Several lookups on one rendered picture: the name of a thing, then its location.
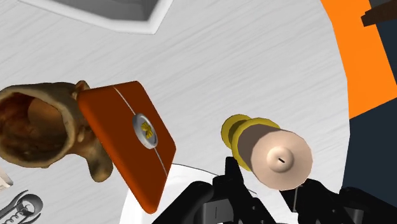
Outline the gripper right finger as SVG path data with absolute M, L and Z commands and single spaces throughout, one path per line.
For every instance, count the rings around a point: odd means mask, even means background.
M 306 179 L 281 195 L 298 214 L 299 224 L 397 224 L 397 207 L 358 188 L 334 193 L 321 182 Z

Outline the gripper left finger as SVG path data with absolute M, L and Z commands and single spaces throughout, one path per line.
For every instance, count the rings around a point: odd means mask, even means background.
M 261 200 L 250 194 L 239 165 L 225 159 L 224 175 L 194 181 L 152 224 L 276 224 Z

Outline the white plate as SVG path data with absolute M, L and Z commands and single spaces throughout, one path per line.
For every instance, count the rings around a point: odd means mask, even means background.
M 194 181 L 212 183 L 215 176 L 215 174 L 202 169 L 172 164 L 158 210 L 153 214 L 146 213 L 133 193 L 128 191 L 119 224 L 151 224 L 190 183 Z

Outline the beige bottle with yellow cap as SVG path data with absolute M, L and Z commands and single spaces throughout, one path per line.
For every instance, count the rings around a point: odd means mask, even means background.
M 267 118 L 232 115 L 221 127 L 221 138 L 237 163 L 271 189 L 294 189 L 312 170 L 306 141 Z

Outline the round white table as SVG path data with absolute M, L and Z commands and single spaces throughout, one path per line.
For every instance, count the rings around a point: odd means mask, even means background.
M 158 32 L 124 34 L 0 0 L 0 87 L 137 80 L 171 133 L 178 164 L 221 174 L 222 123 L 269 118 L 313 151 L 311 176 L 340 189 L 347 81 L 320 0 L 174 0 Z

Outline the orange box with silver medallion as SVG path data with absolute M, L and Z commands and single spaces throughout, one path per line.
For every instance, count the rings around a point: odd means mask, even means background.
M 140 206 L 156 212 L 176 145 L 143 86 L 131 81 L 84 90 L 77 101 Z

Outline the orange rug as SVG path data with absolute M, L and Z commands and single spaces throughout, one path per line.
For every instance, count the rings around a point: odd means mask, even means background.
M 394 80 L 378 29 L 365 27 L 361 16 L 369 0 L 321 0 L 332 23 L 347 78 L 349 118 L 397 97 Z

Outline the bronze brown jug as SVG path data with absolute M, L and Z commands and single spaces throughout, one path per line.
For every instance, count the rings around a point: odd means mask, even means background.
M 113 163 L 82 115 L 85 81 L 12 85 L 0 91 L 0 157 L 27 168 L 47 168 L 68 154 L 83 157 L 95 182 Z

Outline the white rectangular tray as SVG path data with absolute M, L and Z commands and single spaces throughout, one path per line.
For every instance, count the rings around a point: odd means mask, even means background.
M 157 32 L 174 0 L 19 0 L 58 15 L 130 34 Z

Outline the silver metal kitchen tool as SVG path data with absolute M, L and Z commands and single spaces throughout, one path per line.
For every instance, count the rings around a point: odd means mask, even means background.
M 41 216 L 42 208 L 41 198 L 25 190 L 0 209 L 0 224 L 33 224 Z

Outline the small white object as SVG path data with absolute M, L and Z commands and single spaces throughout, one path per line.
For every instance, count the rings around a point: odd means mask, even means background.
M 13 181 L 7 173 L 0 167 L 0 192 L 13 186 Z

